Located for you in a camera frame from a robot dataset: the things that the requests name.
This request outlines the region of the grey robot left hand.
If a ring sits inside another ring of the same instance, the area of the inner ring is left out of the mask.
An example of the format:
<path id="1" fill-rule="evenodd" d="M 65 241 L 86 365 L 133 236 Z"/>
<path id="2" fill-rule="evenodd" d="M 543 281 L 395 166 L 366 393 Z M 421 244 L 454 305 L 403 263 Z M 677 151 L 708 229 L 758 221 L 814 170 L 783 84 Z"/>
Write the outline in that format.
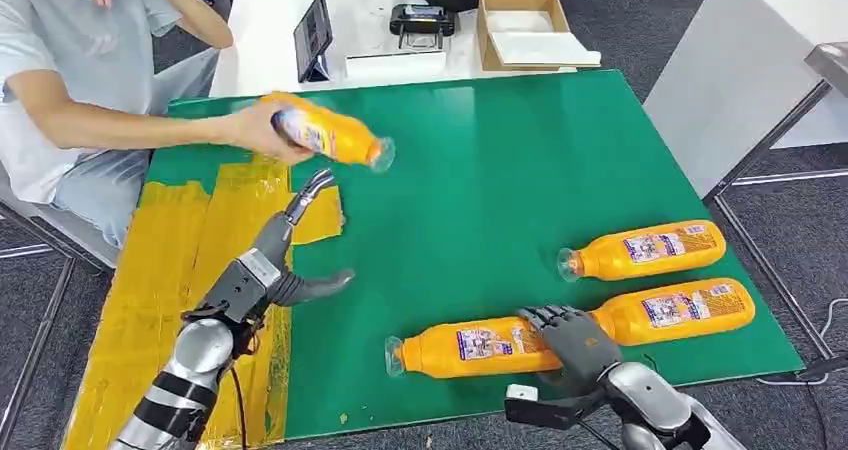
<path id="1" fill-rule="evenodd" d="M 316 171 L 291 199 L 287 207 L 274 214 L 256 237 L 259 250 L 280 272 L 268 290 L 268 300 L 281 307 L 329 297 L 344 290 L 353 280 L 352 269 L 343 269 L 325 278 L 303 278 L 290 270 L 284 257 L 292 243 L 293 232 L 315 197 L 335 184 L 330 169 Z"/>

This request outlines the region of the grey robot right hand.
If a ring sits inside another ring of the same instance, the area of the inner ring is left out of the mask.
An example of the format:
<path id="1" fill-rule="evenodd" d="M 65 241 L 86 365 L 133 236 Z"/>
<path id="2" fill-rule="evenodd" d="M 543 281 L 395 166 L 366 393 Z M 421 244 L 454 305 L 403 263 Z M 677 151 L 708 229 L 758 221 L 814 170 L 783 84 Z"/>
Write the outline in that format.
<path id="1" fill-rule="evenodd" d="M 546 305 L 520 308 L 517 315 L 530 324 L 561 362 L 560 369 L 540 372 L 539 378 L 571 396 L 592 393 L 604 372 L 623 359 L 620 347 L 587 312 Z"/>

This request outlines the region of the person's right hand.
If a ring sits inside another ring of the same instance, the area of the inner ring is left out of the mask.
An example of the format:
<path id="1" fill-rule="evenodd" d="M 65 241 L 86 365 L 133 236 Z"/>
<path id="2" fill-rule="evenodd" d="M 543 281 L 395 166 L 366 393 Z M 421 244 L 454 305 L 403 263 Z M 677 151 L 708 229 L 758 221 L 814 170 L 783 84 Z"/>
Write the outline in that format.
<path id="1" fill-rule="evenodd" d="M 311 159 L 314 153 L 283 138 L 274 125 L 275 115 L 285 106 L 280 102 L 260 102 L 225 116 L 221 141 L 231 146 L 273 157 L 286 165 Z"/>

